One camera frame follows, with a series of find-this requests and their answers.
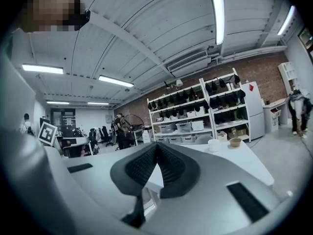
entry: window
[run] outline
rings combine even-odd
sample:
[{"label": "window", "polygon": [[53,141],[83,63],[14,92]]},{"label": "window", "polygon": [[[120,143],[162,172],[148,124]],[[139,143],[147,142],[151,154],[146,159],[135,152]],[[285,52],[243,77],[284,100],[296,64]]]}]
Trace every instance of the window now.
[{"label": "window", "polygon": [[299,38],[300,38],[301,42],[303,43],[303,45],[305,46],[306,49],[310,49],[312,47],[313,37],[310,34],[308,28],[304,28],[300,32]]},{"label": "window", "polygon": [[308,28],[304,27],[298,37],[307,50],[311,61],[313,62],[313,36],[309,32]]}]

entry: glass door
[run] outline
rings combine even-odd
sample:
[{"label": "glass door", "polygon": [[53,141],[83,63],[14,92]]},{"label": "glass door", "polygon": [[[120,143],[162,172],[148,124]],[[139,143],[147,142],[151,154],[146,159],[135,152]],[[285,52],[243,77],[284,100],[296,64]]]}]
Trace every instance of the glass door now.
[{"label": "glass door", "polygon": [[72,138],[76,128],[75,109],[51,109],[51,124],[63,132],[63,137]]}]

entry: white shirt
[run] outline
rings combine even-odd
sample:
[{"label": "white shirt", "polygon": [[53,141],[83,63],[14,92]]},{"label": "white shirt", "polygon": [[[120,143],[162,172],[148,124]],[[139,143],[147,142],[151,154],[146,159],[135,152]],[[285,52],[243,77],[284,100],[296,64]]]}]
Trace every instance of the white shirt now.
[{"label": "white shirt", "polygon": [[31,130],[35,134],[34,125],[30,121],[25,121],[24,124],[21,125],[20,132],[23,133],[23,134],[27,133],[27,130],[28,130],[29,127],[31,128]]}]

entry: shelf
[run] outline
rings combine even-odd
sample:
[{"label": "shelf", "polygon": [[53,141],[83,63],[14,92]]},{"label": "shelf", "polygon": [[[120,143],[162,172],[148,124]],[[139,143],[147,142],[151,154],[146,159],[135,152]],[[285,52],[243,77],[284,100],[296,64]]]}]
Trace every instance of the shelf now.
[{"label": "shelf", "polygon": [[198,103],[198,102],[201,102],[203,100],[204,100],[204,98],[201,98],[201,99],[194,100],[194,101],[191,101],[191,102],[187,102],[187,103],[183,103],[183,104],[167,107],[167,108],[164,108],[162,110],[157,110],[157,111],[153,111],[153,112],[150,111],[150,113],[153,114],[153,113],[158,113],[158,112],[165,112],[166,110],[171,110],[171,109],[178,108],[178,107],[181,107],[181,106],[186,106],[186,105],[189,105],[189,104]]},{"label": "shelf", "polygon": [[163,99],[163,98],[168,97],[168,96],[170,96],[170,95],[176,95],[177,93],[181,93],[181,92],[183,92],[183,91],[185,91],[185,90],[190,90],[191,88],[196,88],[196,87],[201,87],[201,84],[196,84],[196,85],[187,87],[187,88],[185,88],[185,89],[181,89],[181,90],[179,90],[179,91],[176,91],[176,92],[173,92],[173,93],[169,93],[169,94],[167,94],[167,95],[165,95],[165,96],[160,96],[160,97],[158,97],[158,98],[155,98],[155,99],[149,101],[149,103],[152,103],[153,101],[154,101],[154,102],[157,102],[159,99]]},{"label": "shelf", "polygon": [[245,119],[236,120],[236,121],[232,121],[229,123],[221,123],[221,124],[216,125],[216,130],[223,130],[223,129],[235,127],[238,125],[246,124],[246,123],[249,123],[249,121]]},{"label": "shelf", "polygon": [[238,136],[241,140],[249,139],[249,135]]},{"label": "shelf", "polygon": [[174,135],[191,135],[191,134],[197,134],[197,133],[205,133],[205,132],[212,132],[212,128],[205,127],[202,131],[191,131],[191,132],[179,132],[178,130],[171,132],[171,133],[156,133],[155,136],[174,136]]},{"label": "shelf", "polygon": [[180,118],[180,119],[175,119],[175,120],[155,122],[155,123],[153,123],[153,125],[159,125],[159,124],[163,124],[163,123],[180,122],[180,121],[184,121],[184,120],[190,120],[190,119],[201,118],[201,117],[203,118],[203,117],[207,117],[209,115],[210,115],[209,113],[206,113],[206,114],[199,115],[199,116],[194,116],[194,117],[185,117],[185,118]]},{"label": "shelf", "polygon": [[223,96],[223,95],[225,95],[225,94],[229,94],[229,93],[236,92],[236,91],[240,91],[240,90],[241,90],[241,88],[236,88],[236,89],[233,89],[233,90],[231,90],[231,91],[222,92],[222,93],[218,93],[218,94],[212,95],[212,96],[210,96],[210,98],[216,97],[216,96]]},{"label": "shelf", "polygon": [[233,111],[233,110],[237,110],[237,109],[239,109],[239,108],[245,107],[245,106],[246,106],[246,104],[241,104],[241,105],[238,105],[238,106],[233,106],[233,107],[229,107],[229,108],[222,109],[222,110],[218,110],[218,111],[213,111],[213,114],[218,114],[218,113],[222,113],[222,112]]},{"label": "shelf", "polygon": [[212,81],[217,81],[217,80],[220,80],[220,79],[223,79],[223,78],[232,77],[234,74],[235,73],[230,73],[230,74],[227,74],[227,75],[224,75],[224,76],[219,76],[217,78],[205,81],[204,83],[207,84],[207,83],[211,83]]}]

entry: metal shelving unit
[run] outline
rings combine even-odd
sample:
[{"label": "metal shelving unit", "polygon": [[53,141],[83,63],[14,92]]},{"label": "metal shelving unit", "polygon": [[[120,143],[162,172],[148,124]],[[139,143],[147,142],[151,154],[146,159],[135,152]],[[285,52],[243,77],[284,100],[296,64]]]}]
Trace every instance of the metal shelving unit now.
[{"label": "metal shelving unit", "polygon": [[[230,74],[227,74],[227,75],[215,78],[215,79],[211,79],[211,80],[208,80],[208,81],[204,81],[203,78],[201,78],[201,82],[202,82],[202,84],[203,84],[203,86],[205,88],[205,85],[207,83],[211,83],[212,81],[218,81],[219,79],[223,79],[224,81],[227,82],[227,81],[229,81],[231,79],[231,77],[233,75],[237,75],[237,72],[236,72],[236,70],[234,68],[233,68],[233,73],[230,73]],[[222,92],[222,93],[218,93],[218,94],[215,94],[215,95],[209,95],[209,93],[205,90],[205,93],[206,93],[206,98],[207,98],[207,100],[209,102],[210,98],[215,98],[217,96],[224,96],[226,94],[237,92],[239,90],[242,90],[241,82],[239,82],[239,87],[238,88],[235,88],[235,89],[227,91],[227,92]],[[246,115],[247,115],[246,117],[247,117],[247,119],[240,119],[240,120],[232,121],[232,122],[229,122],[229,123],[221,123],[221,124],[216,124],[215,123],[215,115],[216,114],[223,113],[223,112],[228,112],[228,111],[234,111],[234,110],[237,110],[239,108],[245,108],[246,109]],[[210,111],[211,111],[212,119],[213,119],[213,121],[212,121],[212,123],[213,123],[212,124],[212,128],[213,128],[213,130],[215,132],[215,136],[216,137],[217,137],[217,131],[219,131],[219,130],[223,130],[223,129],[227,129],[227,128],[231,128],[231,127],[235,127],[235,126],[239,126],[239,125],[243,125],[243,124],[246,125],[247,131],[249,131],[250,117],[249,117],[248,107],[246,106],[245,103],[237,105],[237,106],[225,108],[225,109],[222,109],[222,110],[210,108]],[[249,139],[249,142],[251,142],[250,133],[249,133],[249,135],[243,135],[243,136],[240,136],[239,138],[241,138],[242,140]]]},{"label": "metal shelving unit", "polygon": [[[217,138],[217,131],[219,131],[219,130],[223,130],[223,129],[227,129],[227,128],[231,128],[231,127],[235,127],[235,126],[239,126],[239,125],[245,125],[249,135],[242,135],[242,136],[239,136],[239,137],[242,140],[249,140],[249,142],[251,142],[251,136],[250,136],[250,133],[249,133],[250,117],[249,117],[248,108],[247,108],[245,102],[243,102],[243,103],[241,103],[239,105],[236,105],[236,106],[233,106],[233,107],[229,107],[229,108],[225,108],[225,109],[221,109],[221,110],[212,109],[210,107],[209,110],[208,110],[208,113],[205,113],[204,115],[193,116],[193,117],[185,117],[185,118],[181,118],[181,119],[174,119],[174,120],[167,120],[167,121],[160,121],[160,122],[153,122],[154,114],[159,114],[160,112],[164,112],[166,110],[171,110],[171,109],[174,109],[174,108],[179,108],[179,107],[185,107],[185,106],[188,106],[188,105],[192,105],[195,102],[200,103],[200,102],[203,102],[204,100],[206,100],[207,103],[210,104],[210,98],[215,98],[217,96],[224,96],[226,94],[242,90],[241,82],[239,82],[239,87],[238,88],[235,88],[235,89],[227,91],[227,92],[222,92],[222,93],[218,93],[218,94],[214,94],[214,95],[209,95],[209,93],[206,91],[205,85],[207,83],[211,83],[212,81],[218,81],[219,79],[223,79],[225,82],[228,82],[233,75],[237,75],[236,70],[234,68],[233,68],[233,73],[230,73],[230,74],[218,77],[218,78],[214,78],[214,79],[211,79],[209,81],[204,81],[203,78],[200,78],[199,79],[199,84],[196,84],[196,85],[193,85],[191,87],[188,87],[188,88],[176,91],[174,93],[163,95],[163,96],[155,98],[153,100],[147,99],[147,103],[152,103],[152,102],[157,103],[157,101],[159,99],[167,98],[170,95],[175,96],[177,93],[182,93],[183,91],[188,91],[191,88],[196,89],[196,90],[200,89],[202,91],[202,93],[203,93],[203,98],[200,98],[200,99],[197,99],[197,100],[194,100],[194,101],[186,102],[186,103],[183,103],[183,104],[180,104],[180,105],[170,106],[170,107],[167,107],[167,108],[164,108],[164,109],[159,109],[159,110],[154,110],[154,111],[150,111],[149,110],[149,115],[150,115],[150,121],[151,121],[151,125],[152,125],[152,131],[153,131],[154,140],[156,141],[156,137],[177,136],[177,135],[192,135],[192,134],[206,133],[206,132],[211,132],[213,138]],[[235,120],[235,121],[232,121],[232,122],[221,123],[221,124],[216,124],[215,123],[215,115],[223,113],[223,112],[234,111],[234,110],[237,110],[239,108],[245,108],[246,109],[246,118],[247,119],[239,119],[239,120]],[[174,122],[181,122],[181,121],[186,122],[188,120],[197,119],[197,118],[204,118],[204,117],[205,118],[209,118],[210,126],[205,126],[204,130],[201,130],[201,131],[179,132],[178,130],[175,130],[174,132],[165,134],[165,133],[157,133],[156,130],[155,130],[156,126],[160,126],[160,125],[163,125],[163,124],[174,123]]]},{"label": "metal shelving unit", "polygon": [[[174,108],[178,109],[179,107],[185,107],[185,106],[188,106],[188,105],[192,105],[194,103],[202,103],[204,100],[206,100],[207,103],[209,103],[209,101],[207,99],[206,91],[205,91],[205,88],[203,86],[203,83],[202,83],[201,79],[199,79],[199,84],[187,87],[185,89],[176,91],[174,93],[163,95],[163,96],[155,98],[153,100],[147,99],[147,103],[155,102],[157,104],[157,101],[159,99],[168,98],[171,95],[175,96],[177,93],[181,94],[183,91],[187,91],[188,92],[191,88],[193,88],[195,91],[199,91],[198,89],[200,89],[202,91],[203,98],[200,98],[200,99],[197,99],[197,100],[194,100],[194,101],[190,101],[190,102],[186,102],[186,103],[183,103],[183,104],[180,104],[180,105],[170,106],[170,107],[167,107],[167,108],[164,108],[164,109],[159,109],[159,110],[154,110],[154,111],[150,111],[149,110],[150,121],[151,121],[151,125],[152,125],[152,132],[153,132],[153,136],[154,136],[154,140],[155,141],[156,141],[156,137],[165,137],[165,136],[174,136],[174,135],[192,135],[192,134],[206,133],[206,132],[208,132],[208,133],[211,132],[212,136],[215,137],[215,132],[214,132],[214,130],[212,128],[212,112],[211,112],[210,109],[208,110],[208,113],[205,113],[203,115],[192,116],[192,117],[185,117],[185,118],[174,119],[174,120],[167,120],[167,121],[160,121],[160,122],[153,122],[153,117],[155,116],[155,114],[159,114],[160,112],[165,112],[166,110],[172,110]],[[163,124],[174,123],[174,122],[178,123],[178,122],[181,122],[181,121],[186,122],[186,121],[189,121],[189,120],[192,120],[192,119],[204,118],[204,117],[205,118],[209,118],[210,126],[205,125],[204,126],[204,130],[201,130],[201,131],[179,132],[178,130],[175,130],[172,133],[157,133],[156,130],[155,130],[156,126],[160,126],[160,125],[163,125]]]}]

